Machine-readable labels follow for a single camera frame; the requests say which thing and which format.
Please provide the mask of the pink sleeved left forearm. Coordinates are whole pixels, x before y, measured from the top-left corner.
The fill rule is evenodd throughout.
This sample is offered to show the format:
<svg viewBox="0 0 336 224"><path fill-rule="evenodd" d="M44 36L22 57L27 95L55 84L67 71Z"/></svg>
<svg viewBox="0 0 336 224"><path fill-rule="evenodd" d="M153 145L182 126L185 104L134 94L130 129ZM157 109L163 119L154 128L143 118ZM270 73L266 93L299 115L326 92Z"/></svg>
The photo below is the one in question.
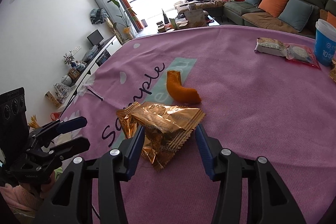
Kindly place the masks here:
<svg viewBox="0 0 336 224"><path fill-rule="evenodd" d="M5 184L1 186L1 194L10 207L24 211L37 211L43 202L43 199L33 192L30 184L15 187Z"/></svg>

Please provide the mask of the person's left hand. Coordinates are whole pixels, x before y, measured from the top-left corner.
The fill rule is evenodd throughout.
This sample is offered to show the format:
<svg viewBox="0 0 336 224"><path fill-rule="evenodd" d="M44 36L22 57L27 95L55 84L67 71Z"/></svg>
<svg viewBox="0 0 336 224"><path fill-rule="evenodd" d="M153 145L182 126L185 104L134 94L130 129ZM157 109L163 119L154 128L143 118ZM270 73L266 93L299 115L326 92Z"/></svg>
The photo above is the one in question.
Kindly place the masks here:
<svg viewBox="0 0 336 224"><path fill-rule="evenodd" d="M45 199L48 197L50 190L55 184L55 181L55 172L53 171L47 184L27 184L20 182L19 185L25 188L25 190L35 197Z"/></svg>

